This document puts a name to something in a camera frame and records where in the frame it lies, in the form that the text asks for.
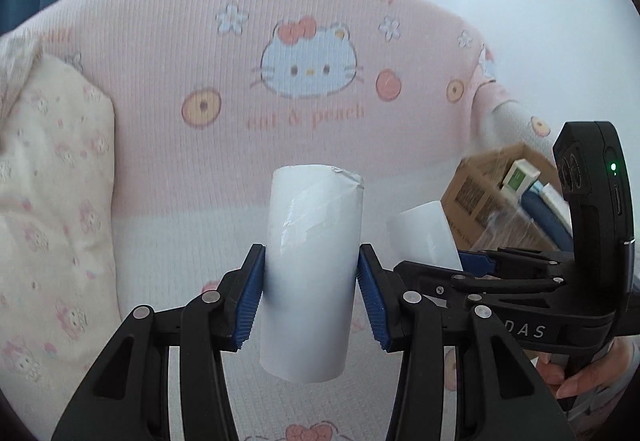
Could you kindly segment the person right hand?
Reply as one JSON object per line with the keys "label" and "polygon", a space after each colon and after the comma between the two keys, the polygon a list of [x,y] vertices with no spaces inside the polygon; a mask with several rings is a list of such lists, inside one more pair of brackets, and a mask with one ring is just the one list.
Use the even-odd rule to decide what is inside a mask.
{"label": "person right hand", "polygon": [[536,369],[559,400],[577,397],[597,387],[612,385],[629,369],[633,356],[634,339],[617,337],[604,357],[573,376],[566,376],[562,366],[552,363],[551,355],[543,352],[537,352]]}

